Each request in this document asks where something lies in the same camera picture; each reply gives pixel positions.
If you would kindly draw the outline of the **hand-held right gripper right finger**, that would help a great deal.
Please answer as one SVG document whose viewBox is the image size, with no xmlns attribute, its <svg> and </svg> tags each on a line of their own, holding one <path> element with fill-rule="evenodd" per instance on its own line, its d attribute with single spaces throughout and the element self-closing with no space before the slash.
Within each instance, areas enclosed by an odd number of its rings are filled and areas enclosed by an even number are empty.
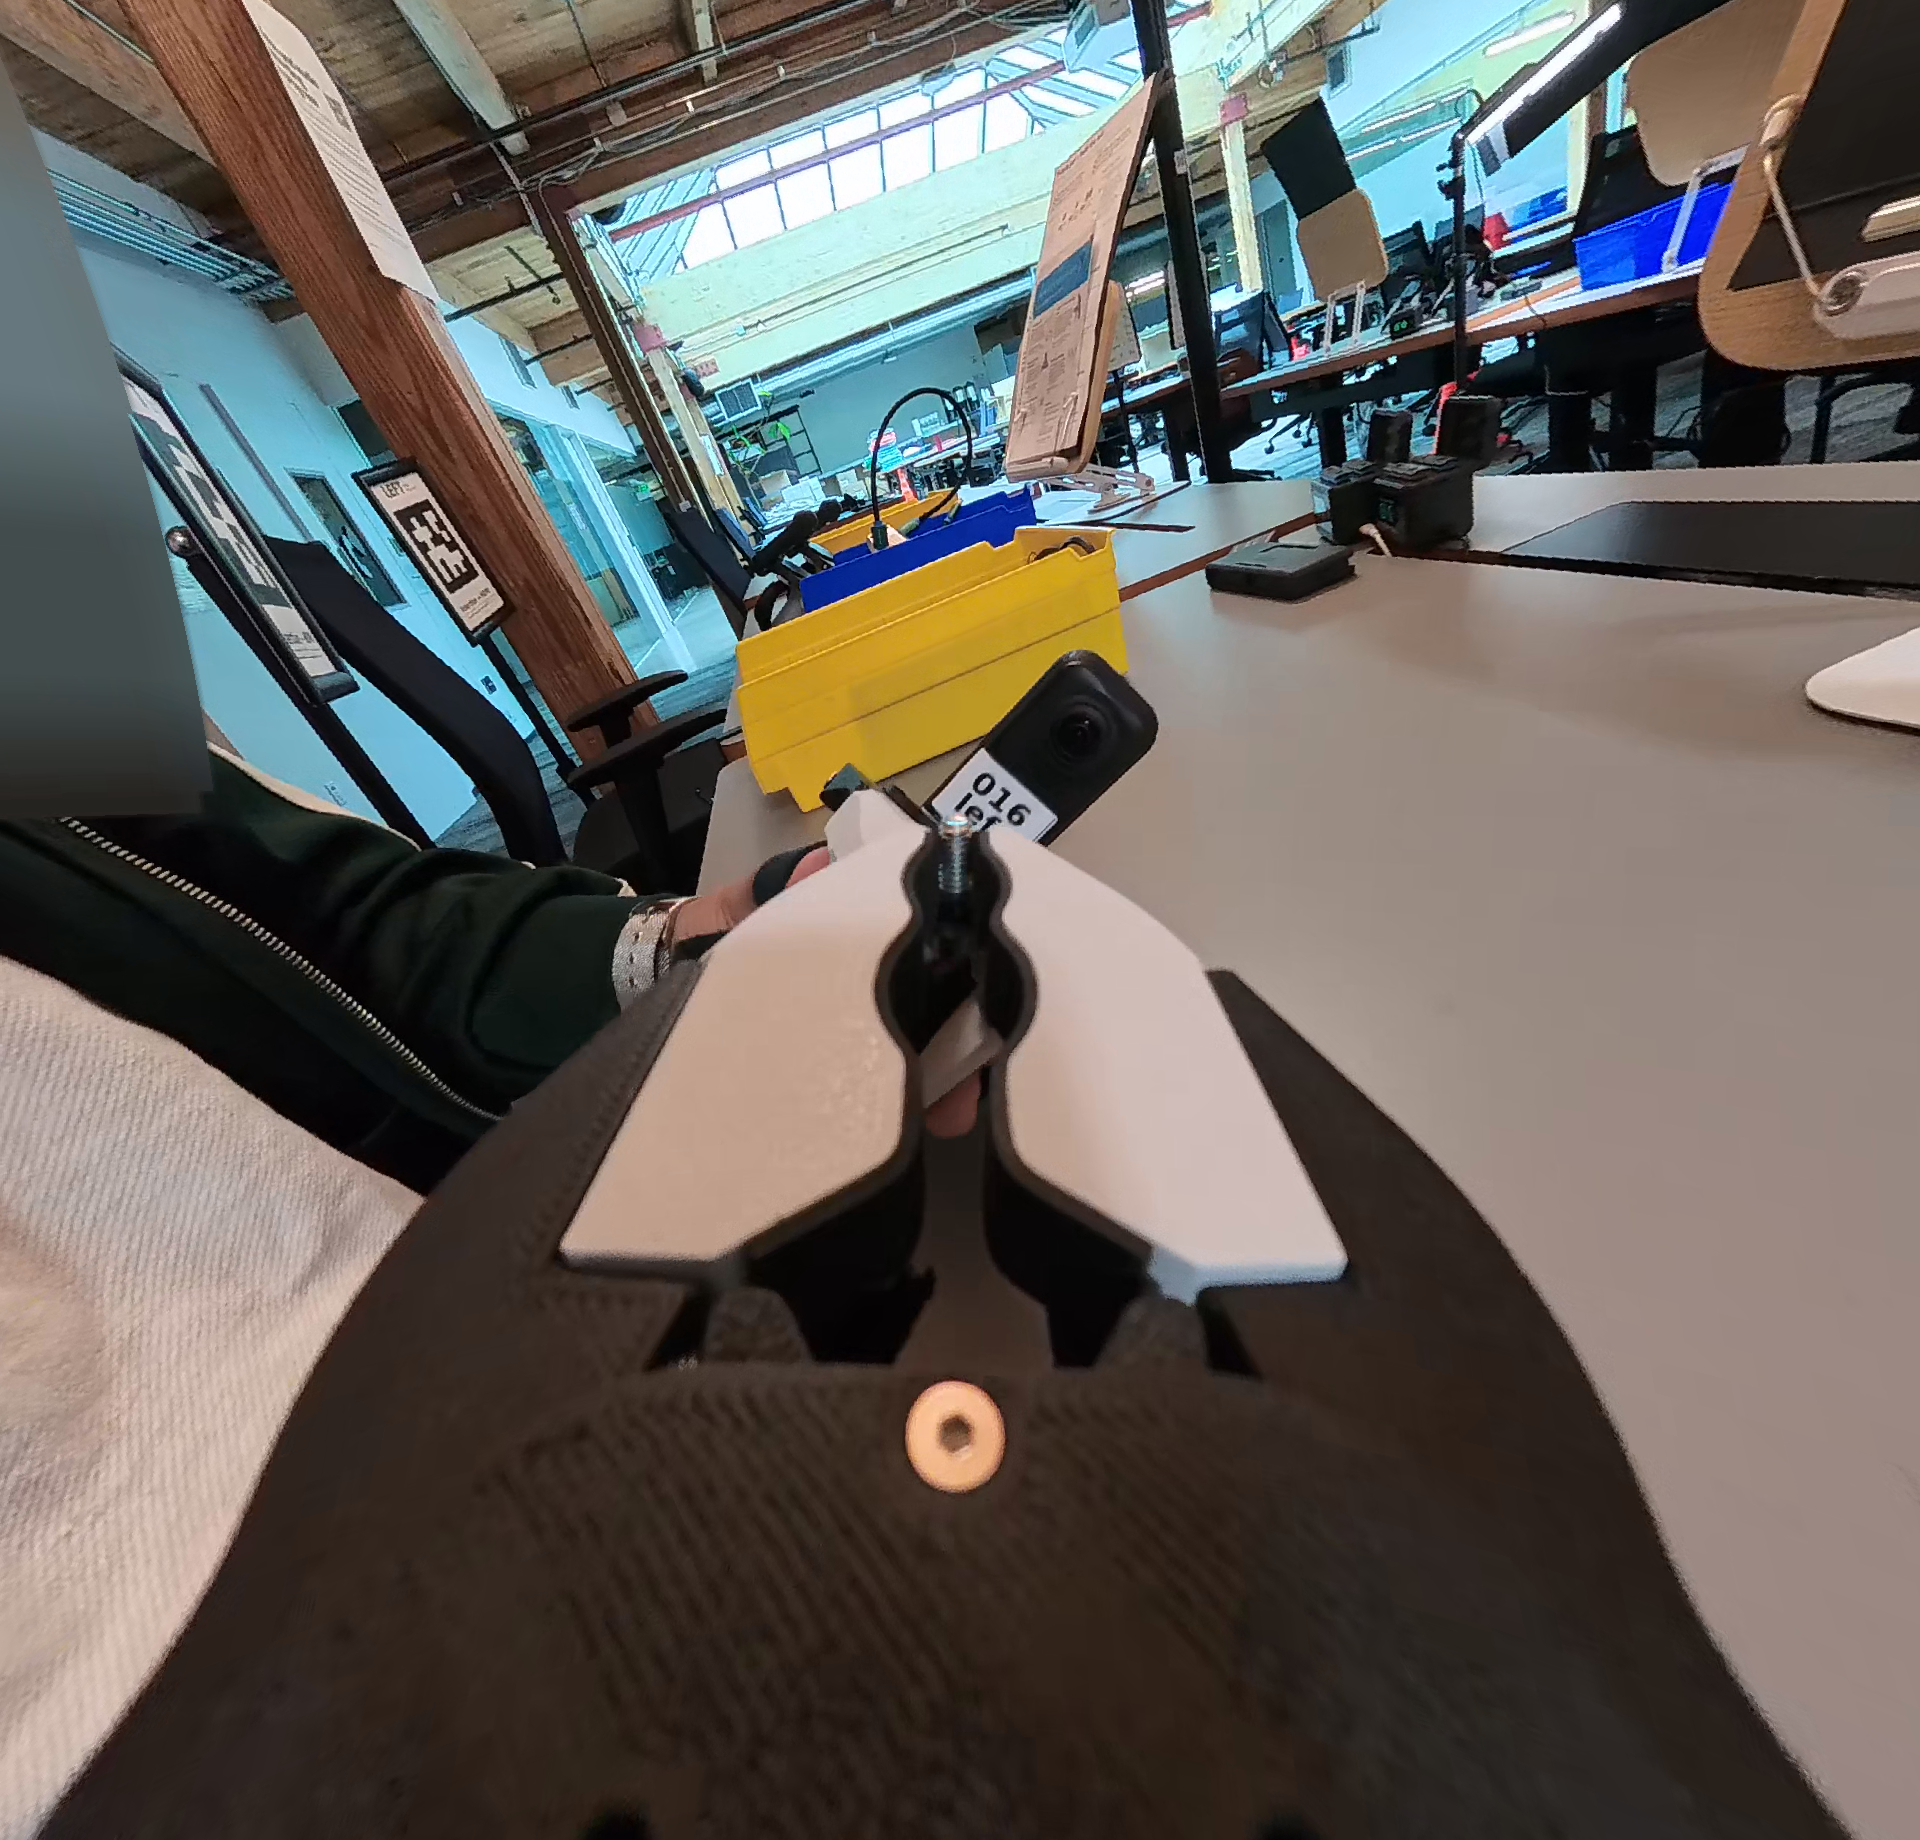
<svg viewBox="0 0 1920 1840">
<path fill-rule="evenodd" d="M 1092 1301 L 1098 1253 L 1167 1299 L 1336 1282 L 1349 1252 L 1212 978 L 1140 907 L 994 827 L 981 1011 L 1024 1261 Z"/>
</svg>

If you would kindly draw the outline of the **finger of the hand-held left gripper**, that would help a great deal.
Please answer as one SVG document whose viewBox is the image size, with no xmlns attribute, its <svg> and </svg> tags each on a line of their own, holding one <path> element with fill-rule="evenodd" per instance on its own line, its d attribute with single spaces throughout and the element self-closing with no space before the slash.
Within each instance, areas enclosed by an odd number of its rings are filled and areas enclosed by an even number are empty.
<svg viewBox="0 0 1920 1840">
<path fill-rule="evenodd" d="M 980 1000 L 963 1000 L 917 1057 L 921 1107 L 934 1107 L 959 1086 L 970 1084 L 992 1065 L 1000 1047 L 1004 1038 L 989 1022 Z"/>
<path fill-rule="evenodd" d="M 852 870 L 861 880 L 900 882 L 934 834 L 927 814 L 891 791 L 860 791 L 840 801 L 825 827 L 829 869 L 837 874 Z"/>
</svg>

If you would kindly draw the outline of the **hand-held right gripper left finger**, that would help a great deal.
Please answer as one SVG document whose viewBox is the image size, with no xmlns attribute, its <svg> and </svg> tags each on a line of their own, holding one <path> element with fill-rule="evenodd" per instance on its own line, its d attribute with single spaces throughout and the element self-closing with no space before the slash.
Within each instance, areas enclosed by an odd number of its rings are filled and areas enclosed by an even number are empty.
<svg viewBox="0 0 1920 1840">
<path fill-rule="evenodd" d="M 833 858 L 693 971 L 563 1227 L 648 1278 L 868 1278 L 910 1246 L 916 1061 L 880 975 L 916 931 L 903 827 Z"/>
</svg>

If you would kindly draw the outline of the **black star knob screw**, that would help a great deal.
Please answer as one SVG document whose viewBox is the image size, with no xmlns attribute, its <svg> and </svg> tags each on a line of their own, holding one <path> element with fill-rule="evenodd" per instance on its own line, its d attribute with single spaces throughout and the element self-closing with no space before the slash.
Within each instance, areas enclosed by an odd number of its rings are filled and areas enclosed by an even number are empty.
<svg viewBox="0 0 1920 1840">
<path fill-rule="evenodd" d="M 903 873 L 910 917 L 891 1008 L 917 1052 L 977 991 L 1004 879 L 991 831 L 974 814 L 942 817 Z"/>
</svg>

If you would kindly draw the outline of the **yellow plastic bin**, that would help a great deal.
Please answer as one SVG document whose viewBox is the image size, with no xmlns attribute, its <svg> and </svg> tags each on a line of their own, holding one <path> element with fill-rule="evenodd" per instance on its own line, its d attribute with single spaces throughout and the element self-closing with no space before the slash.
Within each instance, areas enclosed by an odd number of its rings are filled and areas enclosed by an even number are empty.
<svg viewBox="0 0 1920 1840">
<path fill-rule="evenodd" d="M 1068 653 L 1126 668 L 1115 531 L 1027 528 L 737 648 L 747 761 L 803 812 L 845 767 L 879 782 L 991 734 Z"/>
<path fill-rule="evenodd" d="M 959 513 L 961 498 L 955 488 L 934 488 L 927 498 L 879 498 L 877 513 L 886 530 L 908 537 L 921 520 L 934 520 L 943 514 Z M 829 552 L 853 545 L 868 545 L 873 538 L 874 502 L 867 493 L 840 495 L 823 505 L 823 526 L 817 543 Z"/>
</svg>

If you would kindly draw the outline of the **person's left forearm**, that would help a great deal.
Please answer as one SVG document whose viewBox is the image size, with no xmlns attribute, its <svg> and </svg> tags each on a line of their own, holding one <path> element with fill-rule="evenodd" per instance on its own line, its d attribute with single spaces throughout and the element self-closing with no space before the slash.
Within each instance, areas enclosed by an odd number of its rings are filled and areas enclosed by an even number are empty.
<svg viewBox="0 0 1920 1840">
<path fill-rule="evenodd" d="M 470 1090 L 529 1086 L 616 1017 L 639 901 L 578 869 L 423 849 L 280 798 L 197 820 L 184 864 Z"/>
</svg>

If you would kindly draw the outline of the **person's left hand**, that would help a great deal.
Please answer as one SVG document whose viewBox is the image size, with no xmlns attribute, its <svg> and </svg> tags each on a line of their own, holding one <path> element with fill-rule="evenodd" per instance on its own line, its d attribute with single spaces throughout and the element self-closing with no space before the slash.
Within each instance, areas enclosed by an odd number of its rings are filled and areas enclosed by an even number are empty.
<svg viewBox="0 0 1920 1840">
<path fill-rule="evenodd" d="M 770 904 L 799 880 L 825 870 L 831 849 L 823 843 L 783 850 L 760 864 L 750 877 L 721 889 L 684 901 L 678 909 L 670 938 L 674 960 L 697 960 L 747 921 L 758 907 Z"/>
</svg>

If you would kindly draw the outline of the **silver mesh watch band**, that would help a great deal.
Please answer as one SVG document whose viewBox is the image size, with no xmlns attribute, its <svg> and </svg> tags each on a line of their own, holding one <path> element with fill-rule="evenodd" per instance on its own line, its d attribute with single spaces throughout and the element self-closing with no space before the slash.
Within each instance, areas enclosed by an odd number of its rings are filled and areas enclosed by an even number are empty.
<svg viewBox="0 0 1920 1840">
<path fill-rule="evenodd" d="M 689 895 L 642 902 L 619 929 L 612 956 L 612 991 L 619 1009 L 652 992 L 675 964 L 675 929 Z"/>
</svg>

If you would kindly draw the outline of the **black office chair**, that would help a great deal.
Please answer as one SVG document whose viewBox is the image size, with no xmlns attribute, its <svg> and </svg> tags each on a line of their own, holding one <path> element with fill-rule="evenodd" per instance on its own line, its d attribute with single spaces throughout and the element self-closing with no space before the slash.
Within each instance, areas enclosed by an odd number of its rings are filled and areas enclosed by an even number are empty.
<svg viewBox="0 0 1920 1840">
<path fill-rule="evenodd" d="M 685 713 L 612 740 L 563 776 L 585 800 L 572 854 L 534 751 L 511 721 L 318 543 L 268 538 L 309 624 L 346 665 L 392 700 L 463 771 L 493 814 L 507 854 L 534 869 L 578 866 L 642 893 L 693 893 L 722 753 L 699 745 L 727 716 Z"/>
</svg>

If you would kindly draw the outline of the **dark green jacket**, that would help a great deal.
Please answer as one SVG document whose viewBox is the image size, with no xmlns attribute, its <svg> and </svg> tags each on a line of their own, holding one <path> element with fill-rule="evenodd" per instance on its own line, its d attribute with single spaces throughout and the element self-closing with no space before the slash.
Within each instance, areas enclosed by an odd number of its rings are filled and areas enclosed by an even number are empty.
<svg viewBox="0 0 1920 1840">
<path fill-rule="evenodd" d="M 194 814 L 7 824 L 5 959 L 178 1042 L 294 1127 L 427 1194 L 552 1072 L 529 1086 L 448 1081 L 347 988 L 197 882 L 184 864 L 196 824 L 247 824 L 265 798 L 358 817 L 214 751 Z"/>
</svg>

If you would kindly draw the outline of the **framed marker poster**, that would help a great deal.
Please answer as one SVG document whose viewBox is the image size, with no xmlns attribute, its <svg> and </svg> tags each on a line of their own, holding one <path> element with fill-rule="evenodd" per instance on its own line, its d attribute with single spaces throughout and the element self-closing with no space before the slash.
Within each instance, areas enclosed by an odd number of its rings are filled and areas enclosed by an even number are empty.
<svg viewBox="0 0 1920 1840">
<path fill-rule="evenodd" d="M 511 618 L 511 600 L 495 586 L 421 466 L 417 460 L 383 460 L 355 471 L 354 482 L 463 638 L 474 648 L 484 648 Z"/>
<path fill-rule="evenodd" d="M 265 537 L 202 459 L 156 382 L 121 351 L 115 363 L 139 460 L 166 500 L 170 552 L 291 700 L 320 711 L 358 693 Z"/>
</svg>

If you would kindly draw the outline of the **black desk mat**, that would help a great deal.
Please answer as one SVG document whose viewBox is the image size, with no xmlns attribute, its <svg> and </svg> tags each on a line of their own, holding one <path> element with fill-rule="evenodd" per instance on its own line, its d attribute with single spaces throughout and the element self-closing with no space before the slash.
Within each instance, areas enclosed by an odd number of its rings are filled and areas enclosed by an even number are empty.
<svg viewBox="0 0 1920 1840">
<path fill-rule="evenodd" d="M 1917 600 L 1917 502 L 1630 502 L 1500 556 L 1549 573 Z"/>
</svg>

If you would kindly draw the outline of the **wooden pillar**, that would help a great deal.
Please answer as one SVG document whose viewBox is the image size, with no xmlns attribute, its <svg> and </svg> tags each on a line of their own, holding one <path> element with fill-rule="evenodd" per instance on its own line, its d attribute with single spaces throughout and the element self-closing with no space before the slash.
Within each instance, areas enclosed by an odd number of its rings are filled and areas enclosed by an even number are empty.
<svg viewBox="0 0 1920 1840">
<path fill-rule="evenodd" d="M 511 640 L 570 725 L 633 665 L 440 306 L 373 269 L 241 0 L 121 5 L 380 434 L 421 466 L 508 595 Z"/>
</svg>

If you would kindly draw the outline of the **white stand base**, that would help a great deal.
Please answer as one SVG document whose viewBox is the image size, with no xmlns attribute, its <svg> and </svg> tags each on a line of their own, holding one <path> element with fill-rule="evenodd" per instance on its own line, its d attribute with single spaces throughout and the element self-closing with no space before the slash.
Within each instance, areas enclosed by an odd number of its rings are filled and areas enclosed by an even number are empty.
<svg viewBox="0 0 1920 1840">
<path fill-rule="evenodd" d="M 1918 734 L 1920 632 L 1910 629 L 1810 676 L 1804 699 L 1822 713 Z"/>
</svg>

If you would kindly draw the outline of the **paper notice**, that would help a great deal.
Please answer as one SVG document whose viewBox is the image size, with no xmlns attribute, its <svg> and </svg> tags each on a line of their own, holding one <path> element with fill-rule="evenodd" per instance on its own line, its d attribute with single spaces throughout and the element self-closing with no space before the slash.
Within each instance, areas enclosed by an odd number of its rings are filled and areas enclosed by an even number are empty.
<svg viewBox="0 0 1920 1840">
<path fill-rule="evenodd" d="M 396 214 L 388 186 L 373 167 L 347 102 L 320 51 L 291 19 L 265 0 L 241 0 L 268 49 L 278 85 L 328 180 L 338 194 L 373 269 L 438 306 L 421 251 Z"/>
</svg>

